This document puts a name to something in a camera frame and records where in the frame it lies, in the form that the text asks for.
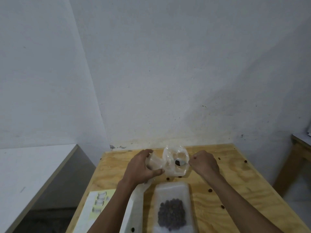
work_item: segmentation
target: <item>fist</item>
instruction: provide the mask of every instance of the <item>fist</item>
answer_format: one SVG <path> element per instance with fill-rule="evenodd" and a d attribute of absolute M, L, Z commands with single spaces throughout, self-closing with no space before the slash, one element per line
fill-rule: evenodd
<path fill-rule="evenodd" d="M 149 179 L 160 176 L 164 169 L 150 170 L 146 167 L 146 158 L 153 150 L 146 149 L 135 155 L 127 165 L 123 180 L 129 183 L 133 188 L 138 184 L 147 182 Z"/>
<path fill-rule="evenodd" d="M 207 153 L 205 150 L 201 150 L 194 154 L 189 160 L 189 165 L 208 183 L 210 183 L 214 177 L 220 175 L 216 159 L 212 154 Z"/>

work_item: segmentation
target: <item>plastic container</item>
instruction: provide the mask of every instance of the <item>plastic container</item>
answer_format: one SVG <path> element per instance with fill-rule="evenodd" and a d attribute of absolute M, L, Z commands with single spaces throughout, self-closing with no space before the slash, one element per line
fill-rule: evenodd
<path fill-rule="evenodd" d="M 177 166 L 175 159 L 180 158 L 186 162 L 183 166 Z M 177 147 L 165 147 L 163 150 L 162 159 L 165 163 L 165 175 L 166 176 L 184 176 L 189 168 L 189 154 L 187 150 L 182 146 Z"/>
<path fill-rule="evenodd" d="M 154 223 L 153 233 L 194 233 L 195 227 L 192 219 L 191 201 L 189 194 L 188 184 L 182 181 L 158 184 L 155 187 L 155 204 L 154 204 Z M 185 226 L 178 230 L 169 231 L 166 227 L 160 227 L 158 224 L 158 211 L 160 204 L 165 203 L 166 200 L 180 199 L 183 202 L 183 208 L 185 210 Z"/>
<path fill-rule="evenodd" d="M 153 153 L 150 153 L 149 157 L 146 158 L 146 165 L 147 168 L 151 170 L 157 170 L 159 168 L 164 167 L 164 161 L 163 159 L 159 158 L 155 151 Z"/>

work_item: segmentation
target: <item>metal spoon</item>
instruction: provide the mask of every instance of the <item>metal spoon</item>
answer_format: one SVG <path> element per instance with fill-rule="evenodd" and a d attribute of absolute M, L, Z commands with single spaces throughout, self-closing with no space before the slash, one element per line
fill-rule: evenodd
<path fill-rule="evenodd" d="M 176 159 L 174 159 L 174 161 L 175 161 L 175 164 L 176 164 L 177 166 L 184 166 L 185 164 L 187 164 L 186 161 L 184 161 L 184 160 L 182 160 L 182 159 L 180 159 L 180 158 L 176 158 Z"/>

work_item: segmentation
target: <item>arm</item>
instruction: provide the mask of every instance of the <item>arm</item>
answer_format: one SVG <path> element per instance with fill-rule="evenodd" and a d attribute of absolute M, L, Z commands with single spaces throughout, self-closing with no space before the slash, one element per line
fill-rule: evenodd
<path fill-rule="evenodd" d="M 199 151 L 191 157 L 189 164 L 214 189 L 240 232 L 282 233 L 228 184 L 212 154 Z"/>
<path fill-rule="evenodd" d="M 87 233 L 120 231 L 127 203 L 136 186 L 164 173 L 163 169 L 152 171 L 146 168 L 146 158 L 152 152 L 150 149 L 142 150 L 131 159 L 114 195 Z"/>

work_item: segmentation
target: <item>white plastic tray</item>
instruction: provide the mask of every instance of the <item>white plastic tray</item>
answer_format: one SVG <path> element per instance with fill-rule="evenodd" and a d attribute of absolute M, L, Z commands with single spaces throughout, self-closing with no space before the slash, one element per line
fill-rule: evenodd
<path fill-rule="evenodd" d="M 192 219 L 191 201 L 188 184 L 182 181 L 158 184 L 155 187 L 155 205 L 154 205 L 154 224 L 153 233 L 170 233 L 165 227 L 160 227 L 158 224 L 158 211 L 160 204 L 166 200 L 180 199 L 183 202 L 186 212 L 186 225 L 179 230 L 172 230 L 173 233 L 194 233 L 195 227 Z"/>

